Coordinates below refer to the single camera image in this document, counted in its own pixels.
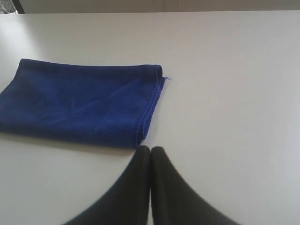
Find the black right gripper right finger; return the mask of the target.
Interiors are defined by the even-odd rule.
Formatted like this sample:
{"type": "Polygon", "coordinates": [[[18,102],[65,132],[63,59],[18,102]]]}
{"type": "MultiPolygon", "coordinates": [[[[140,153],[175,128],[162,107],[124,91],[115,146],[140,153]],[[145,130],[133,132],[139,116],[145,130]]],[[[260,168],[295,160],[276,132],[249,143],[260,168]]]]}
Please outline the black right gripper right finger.
{"type": "Polygon", "coordinates": [[[202,199],[181,177],[164,148],[154,147],[150,188],[155,225],[236,225],[202,199]]]}

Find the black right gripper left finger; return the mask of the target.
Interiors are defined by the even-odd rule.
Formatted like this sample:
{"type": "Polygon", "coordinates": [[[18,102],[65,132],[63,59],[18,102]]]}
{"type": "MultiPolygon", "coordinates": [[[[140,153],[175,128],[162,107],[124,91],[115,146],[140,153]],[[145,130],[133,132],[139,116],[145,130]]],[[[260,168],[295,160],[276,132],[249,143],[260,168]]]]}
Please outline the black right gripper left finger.
{"type": "Polygon", "coordinates": [[[139,146],[111,188],[67,225],[146,225],[150,199],[150,149],[139,146]]]}

